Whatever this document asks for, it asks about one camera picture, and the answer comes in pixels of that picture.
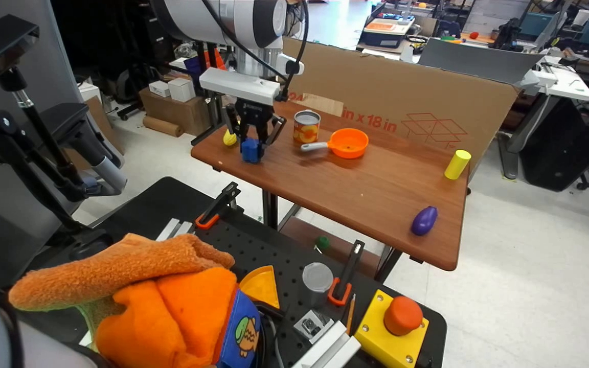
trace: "cardboard box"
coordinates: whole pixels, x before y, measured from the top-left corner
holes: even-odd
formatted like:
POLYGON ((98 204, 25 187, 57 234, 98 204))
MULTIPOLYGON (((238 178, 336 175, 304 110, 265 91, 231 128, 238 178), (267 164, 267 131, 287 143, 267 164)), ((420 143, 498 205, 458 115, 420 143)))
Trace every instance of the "cardboard box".
MULTIPOLYGON (((300 44, 287 39, 284 51, 297 54, 300 44)), ((305 73, 291 86, 293 102, 338 100, 348 122, 446 150, 449 158, 455 148, 468 148, 471 174, 518 98, 507 84, 327 44, 311 42, 304 60, 305 73)))
MULTIPOLYGON (((126 153, 114 128, 112 128, 112 122, 102 106, 102 102, 95 95, 91 98, 88 102, 88 111, 97 125, 97 128, 106 136, 106 140, 112 145, 112 148, 117 148, 120 153, 126 153)), ((75 150, 72 146, 65 146, 65 154, 67 158, 75 164, 75 168, 79 172, 86 172, 91 170, 93 166, 79 153, 75 150)))
POLYGON ((149 89, 140 91, 148 117, 173 122, 179 126, 176 134, 190 132, 198 134, 211 126, 209 110, 202 98, 179 102, 152 93, 149 89))

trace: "wooden table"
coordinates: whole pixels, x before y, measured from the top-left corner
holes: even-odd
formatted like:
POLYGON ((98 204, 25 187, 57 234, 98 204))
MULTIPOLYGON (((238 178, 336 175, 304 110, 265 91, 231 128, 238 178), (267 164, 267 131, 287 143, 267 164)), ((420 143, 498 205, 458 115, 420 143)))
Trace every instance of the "wooden table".
MULTIPOLYGON (((281 136, 267 146, 260 164, 248 164, 238 146, 226 146, 222 143, 226 128, 198 140, 192 156, 374 237, 398 253, 406 251, 413 259, 455 270, 466 178, 451 182, 443 175, 451 154, 369 126, 360 126, 371 134, 371 146, 362 158, 300 153, 293 143, 293 115, 301 107, 297 104, 277 106, 277 111, 288 122, 281 136), (417 237, 409 231, 412 220, 430 204, 438 205, 440 217, 430 234, 417 237)), ((356 125, 330 115, 322 115, 322 119, 319 138, 327 138, 333 128, 356 125)))

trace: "gray floor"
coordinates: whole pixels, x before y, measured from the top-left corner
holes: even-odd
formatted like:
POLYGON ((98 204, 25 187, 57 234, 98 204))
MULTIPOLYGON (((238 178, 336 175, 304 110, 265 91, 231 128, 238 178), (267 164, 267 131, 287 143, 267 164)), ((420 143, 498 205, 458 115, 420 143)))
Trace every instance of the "gray floor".
MULTIPOLYGON (((336 31, 316 33, 316 25, 311 39, 348 44, 367 6, 362 0, 314 3, 311 21, 336 31)), ((233 179, 195 161, 189 134, 148 131, 142 117, 117 122, 117 132, 127 148, 129 187, 124 196, 84 202, 76 213, 83 220, 106 215, 163 175, 211 196, 233 179)), ((402 259, 388 284, 446 317, 451 368, 589 365, 589 190, 556 194, 505 179, 495 145, 471 186, 458 270, 402 259)), ((242 190, 239 204, 260 217, 260 190, 249 183, 242 190)), ((360 237, 317 215, 301 217, 350 241, 360 237)))

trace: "table leg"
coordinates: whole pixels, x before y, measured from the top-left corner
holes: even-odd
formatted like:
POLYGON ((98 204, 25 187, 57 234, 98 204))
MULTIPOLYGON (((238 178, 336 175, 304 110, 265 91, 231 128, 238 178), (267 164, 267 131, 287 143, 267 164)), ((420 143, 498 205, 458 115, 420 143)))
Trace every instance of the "table leg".
POLYGON ((279 197, 269 190, 263 190, 263 223, 272 228, 279 227, 279 197))
POLYGON ((521 125, 512 134, 499 134, 499 158, 501 174, 510 179, 518 178, 518 158, 519 150, 527 146, 532 132, 543 125, 550 110, 558 104, 560 98, 543 93, 534 104, 534 110, 521 120, 521 125))
POLYGON ((388 247, 383 251, 390 251, 378 267, 378 271, 374 274, 377 282, 385 282, 385 277, 390 277, 392 270, 398 266, 402 251, 388 247))

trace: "yellow object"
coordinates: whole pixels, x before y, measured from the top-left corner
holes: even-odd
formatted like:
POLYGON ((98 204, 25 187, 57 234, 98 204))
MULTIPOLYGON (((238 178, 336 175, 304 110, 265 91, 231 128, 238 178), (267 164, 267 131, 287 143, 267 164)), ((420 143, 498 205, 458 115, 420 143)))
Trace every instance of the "yellow object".
POLYGON ((390 332, 383 322, 392 302, 394 295, 377 289, 355 336, 360 340, 362 349, 377 357, 383 365, 415 368, 425 331, 430 328, 430 321, 424 318, 417 328, 398 336, 390 332))
POLYGON ((226 136, 222 138, 227 146, 233 146, 238 143, 238 134, 233 131, 226 131, 226 136))
POLYGON ((275 308, 281 308, 275 266, 253 270, 239 282, 239 289, 246 292, 253 300, 263 300, 275 308))
POLYGON ((452 161, 445 170, 445 178, 458 179, 461 174, 465 172, 466 164, 471 164, 471 158, 473 158, 473 153, 468 153, 465 148, 457 148, 452 161))

